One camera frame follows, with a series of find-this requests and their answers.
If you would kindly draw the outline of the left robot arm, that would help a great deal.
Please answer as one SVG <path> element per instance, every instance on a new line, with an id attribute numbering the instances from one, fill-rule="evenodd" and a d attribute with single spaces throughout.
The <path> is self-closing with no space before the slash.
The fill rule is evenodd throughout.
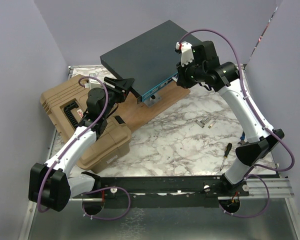
<path id="1" fill-rule="evenodd" d="M 71 170 L 84 152 L 102 136 L 114 105 L 123 103 L 130 93 L 134 78 L 105 77 L 99 87 L 87 93 L 87 108 L 72 137 L 45 163 L 35 163 L 30 170 L 28 199 L 37 210 L 60 212 L 69 200 L 81 194 L 93 198 L 101 190 L 94 173 L 83 172 L 70 177 Z"/>

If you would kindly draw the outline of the dark grey network switch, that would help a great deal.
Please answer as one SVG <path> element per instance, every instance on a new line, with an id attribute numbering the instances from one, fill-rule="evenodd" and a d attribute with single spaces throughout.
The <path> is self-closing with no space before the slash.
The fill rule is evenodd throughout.
<path id="1" fill-rule="evenodd" d="M 133 78 L 131 92 L 141 103 L 172 82 L 181 56 L 176 43 L 201 41 L 171 20 L 142 33 L 100 56 L 101 64 L 117 79 Z"/>

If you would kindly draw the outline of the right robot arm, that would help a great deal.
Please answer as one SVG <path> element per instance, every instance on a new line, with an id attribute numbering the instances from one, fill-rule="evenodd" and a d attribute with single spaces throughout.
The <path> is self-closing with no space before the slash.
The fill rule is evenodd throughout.
<path id="1" fill-rule="evenodd" d="M 189 89 L 196 84 L 211 87 L 228 104 L 239 121 L 247 142 L 235 150 L 236 159 L 222 174 L 219 189 L 230 196 L 238 184 L 252 170 L 258 160 L 264 158 L 283 139 L 284 132 L 266 120 L 251 99 L 244 84 L 240 83 L 239 70 L 232 62 L 220 64 L 214 43 L 203 41 L 192 45 L 186 41 L 176 43 L 175 51 L 181 55 L 176 65 L 176 84 Z"/>

